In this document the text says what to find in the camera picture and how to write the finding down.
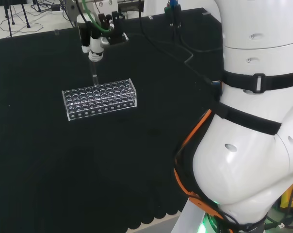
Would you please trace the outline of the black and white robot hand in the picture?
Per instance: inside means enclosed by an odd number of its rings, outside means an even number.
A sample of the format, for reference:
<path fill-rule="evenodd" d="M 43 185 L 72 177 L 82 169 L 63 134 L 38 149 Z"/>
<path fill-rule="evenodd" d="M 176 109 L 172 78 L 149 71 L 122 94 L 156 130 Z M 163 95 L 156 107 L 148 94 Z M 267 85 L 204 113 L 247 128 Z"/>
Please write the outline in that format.
<path fill-rule="evenodd" d="M 117 11 L 110 15 L 95 15 L 95 22 L 98 26 L 95 26 L 86 13 L 77 16 L 82 51 L 88 54 L 93 63 L 102 59 L 106 47 L 128 41 Z"/>

